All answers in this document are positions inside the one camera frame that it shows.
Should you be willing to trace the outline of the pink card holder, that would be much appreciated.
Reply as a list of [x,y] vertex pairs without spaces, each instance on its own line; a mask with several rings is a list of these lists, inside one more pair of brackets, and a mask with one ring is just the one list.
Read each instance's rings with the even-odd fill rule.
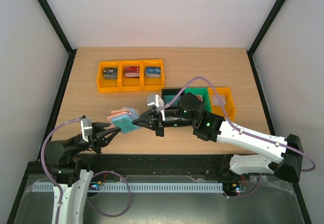
[[111,115],[107,116],[107,121],[110,123],[108,128],[119,127],[123,134],[138,130],[141,127],[132,123],[133,120],[139,118],[138,113],[138,110],[127,107],[111,111]]

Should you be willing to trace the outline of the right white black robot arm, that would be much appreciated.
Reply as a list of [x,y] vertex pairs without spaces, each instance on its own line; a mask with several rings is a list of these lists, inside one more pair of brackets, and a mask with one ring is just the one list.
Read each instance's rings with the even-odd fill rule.
[[234,154],[221,166],[221,174],[230,180],[236,175],[268,173],[286,182],[299,182],[303,157],[300,138],[263,134],[228,121],[204,109],[204,104],[192,93],[180,97],[176,109],[162,109],[159,95],[150,95],[150,107],[132,121],[163,137],[166,127],[192,126],[193,134],[203,140],[231,144],[252,151],[252,155]]

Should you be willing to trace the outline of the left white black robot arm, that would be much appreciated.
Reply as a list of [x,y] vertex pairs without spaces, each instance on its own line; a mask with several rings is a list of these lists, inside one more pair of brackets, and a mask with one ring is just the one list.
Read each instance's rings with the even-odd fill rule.
[[[75,122],[80,124],[78,135],[67,140],[50,140],[57,130]],[[89,157],[82,159],[78,154],[88,149],[100,154],[120,131],[110,123],[77,118],[58,125],[45,138],[40,161],[54,185],[52,223],[84,222],[87,191],[94,172],[91,170],[92,160]]]

